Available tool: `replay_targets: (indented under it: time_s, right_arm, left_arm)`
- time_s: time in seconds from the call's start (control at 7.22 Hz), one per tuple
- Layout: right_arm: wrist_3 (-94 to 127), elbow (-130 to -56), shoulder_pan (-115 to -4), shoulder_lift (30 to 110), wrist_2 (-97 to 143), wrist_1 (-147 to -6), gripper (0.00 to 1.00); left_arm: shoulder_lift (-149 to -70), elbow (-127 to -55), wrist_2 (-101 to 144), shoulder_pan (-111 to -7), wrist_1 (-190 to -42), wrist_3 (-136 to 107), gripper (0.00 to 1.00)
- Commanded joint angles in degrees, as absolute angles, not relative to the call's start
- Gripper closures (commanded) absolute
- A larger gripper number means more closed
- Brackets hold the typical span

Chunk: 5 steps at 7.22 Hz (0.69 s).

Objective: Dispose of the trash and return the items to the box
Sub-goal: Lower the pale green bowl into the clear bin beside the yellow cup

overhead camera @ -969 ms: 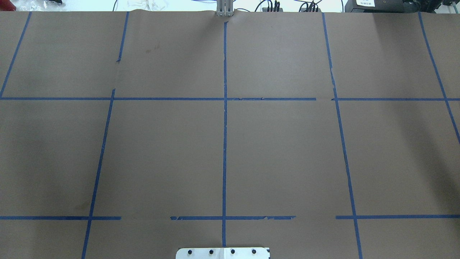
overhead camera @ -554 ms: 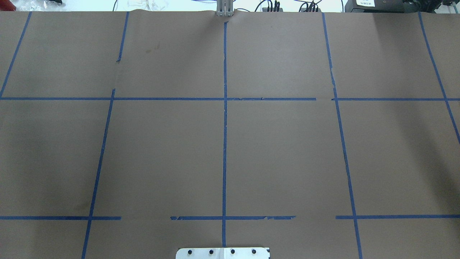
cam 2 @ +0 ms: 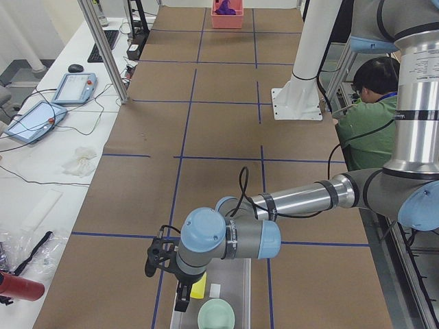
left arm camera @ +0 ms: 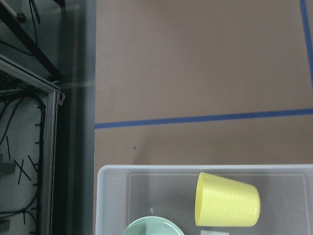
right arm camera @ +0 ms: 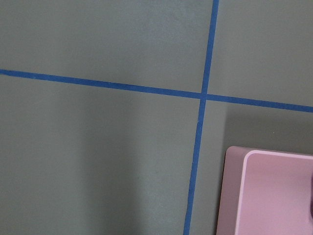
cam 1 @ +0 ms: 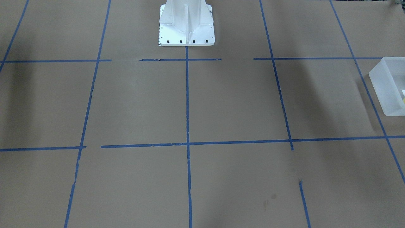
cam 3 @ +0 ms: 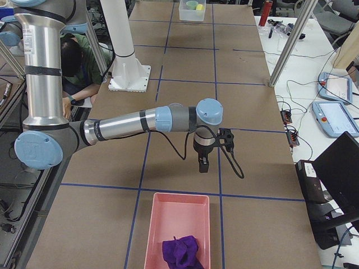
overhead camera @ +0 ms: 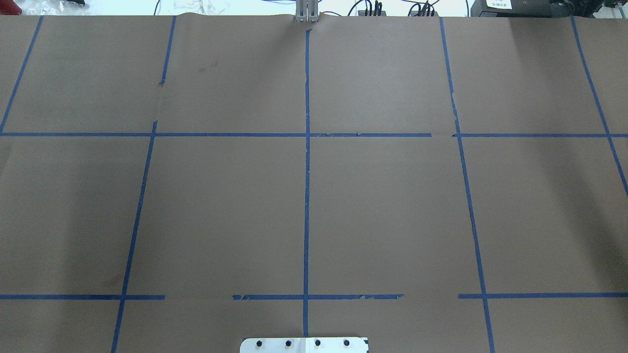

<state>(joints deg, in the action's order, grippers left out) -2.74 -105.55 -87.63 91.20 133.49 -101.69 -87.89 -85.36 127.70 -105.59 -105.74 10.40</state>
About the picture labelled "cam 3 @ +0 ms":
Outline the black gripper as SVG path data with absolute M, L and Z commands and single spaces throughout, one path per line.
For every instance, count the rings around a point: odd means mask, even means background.
M 199 172 L 207 173 L 209 170 L 209 154 L 213 151 L 214 146 L 204 146 L 201 144 L 194 144 L 194 150 L 198 155 Z

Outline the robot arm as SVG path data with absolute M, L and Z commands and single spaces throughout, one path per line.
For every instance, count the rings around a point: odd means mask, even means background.
M 49 169 L 99 141 L 146 132 L 194 134 L 199 171 L 208 171 L 208 154 L 219 146 L 222 104 L 212 98 L 196 106 L 171 104 L 109 119 L 70 122 L 63 116 L 60 33 L 85 21 L 85 1 L 14 1 L 22 26 L 29 115 L 15 141 L 25 165 Z

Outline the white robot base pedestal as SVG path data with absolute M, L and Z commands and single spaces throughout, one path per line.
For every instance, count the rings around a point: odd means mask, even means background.
M 151 67 L 136 58 L 125 1 L 100 2 L 111 38 L 113 55 L 112 91 L 145 92 Z

